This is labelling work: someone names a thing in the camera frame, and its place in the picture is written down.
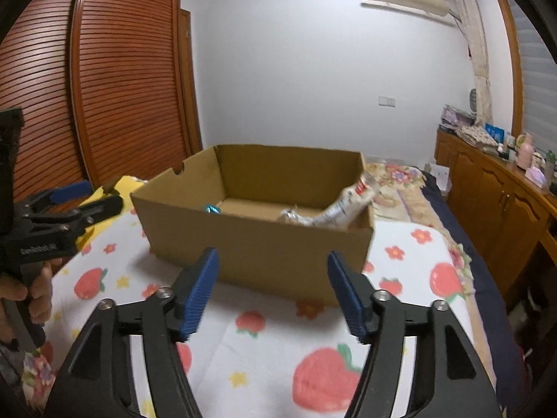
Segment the wall switch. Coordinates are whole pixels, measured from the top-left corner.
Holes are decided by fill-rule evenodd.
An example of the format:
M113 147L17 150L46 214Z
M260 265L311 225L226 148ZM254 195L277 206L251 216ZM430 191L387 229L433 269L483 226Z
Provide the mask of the wall switch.
M394 97L379 96L379 105L381 107L396 107L396 100Z

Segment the navy blue blanket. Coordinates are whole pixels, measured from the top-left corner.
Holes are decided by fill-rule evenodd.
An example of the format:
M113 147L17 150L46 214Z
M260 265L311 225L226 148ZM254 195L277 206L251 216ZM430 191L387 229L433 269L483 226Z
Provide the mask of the navy blue blanket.
M523 355L516 344L507 319L505 303L487 265L476 251L466 232L462 229L431 174L424 173L425 187L422 193L439 216L445 229L456 243L461 243L464 252L472 258L470 267L474 276L476 303L491 351L493 367L497 376L497 398L508 417L513 416L527 393L526 372Z

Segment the blue foil wrapper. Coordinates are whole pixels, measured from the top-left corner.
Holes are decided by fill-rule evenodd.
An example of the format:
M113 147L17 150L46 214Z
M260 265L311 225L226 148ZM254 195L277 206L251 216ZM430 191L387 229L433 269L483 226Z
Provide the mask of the blue foil wrapper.
M205 206L205 212L208 213L221 213L221 210L216 206L211 206L210 204Z

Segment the bed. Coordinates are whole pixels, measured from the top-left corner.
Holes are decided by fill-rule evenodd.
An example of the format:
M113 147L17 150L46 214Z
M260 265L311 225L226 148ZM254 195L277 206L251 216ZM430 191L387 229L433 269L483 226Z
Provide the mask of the bed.
M524 368L485 263L450 213L432 176L398 165L369 165L368 169L382 184L382 192L374 204L376 233L364 273L375 287L408 303L449 300L510 416L525 395ZM179 272L150 252L130 204L105 228L54 278L53 315L45 326L45 354L54 370L103 296L119 304L138 301L172 284ZM445 285L432 280L439 269L450 274ZM451 275L456 271L460 277L455 287ZM131 346L138 409L154 418L140 338L133 337ZM406 411L415 348L415 340L407 338L393 417ZM336 308L218 284L199 332L178 350L205 418L311 418L316 413L340 418L368 347L350 336ZM285 361L273 361L279 356ZM336 367L327 370L326 366ZM36 368L28 360L26 370ZM300 387L320 376L342 382L323 387L318 395L308 395ZM37 395L36 378L27 376L23 389L28 398L35 395L37 402L44 401L45 395Z
M458 224L441 196L435 178L424 173L425 186L422 193L439 216L443 226L453 239L462 244L464 252L471 258L476 303L484 323L484 330L491 352L492 364L497 377L496 392L499 403L512 416L523 402L527 393L527 376L523 354L516 344L506 317L506 308L497 285L482 257L478 254L470 238Z

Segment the strawberry pattern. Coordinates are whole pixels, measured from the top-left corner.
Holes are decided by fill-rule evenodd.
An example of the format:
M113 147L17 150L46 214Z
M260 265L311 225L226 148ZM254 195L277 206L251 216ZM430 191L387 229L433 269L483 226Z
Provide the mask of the strawberry pattern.
M448 252L441 234L414 223L375 224L362 267L375 288L421 305L450 300L471 335L465 302L448 273L459 257ZM417 230L431 240L420 243L428 236L417 238ZM137 215L125 213L68 263L66 275L55 276L53 318L45 326L49 345L42 352L53 372L102 298L130 303L174 282L180 268L156 258L142 231ZM154 416L140 337L132 337L130 347L138 402L144 416ZM405 344L400 388L408 392L415 348ZM199 332L176 345L206 418L343 417L368 349L348 333L337 308L225 284L216 285ZM398 396L393 414L403 416L406 404Z

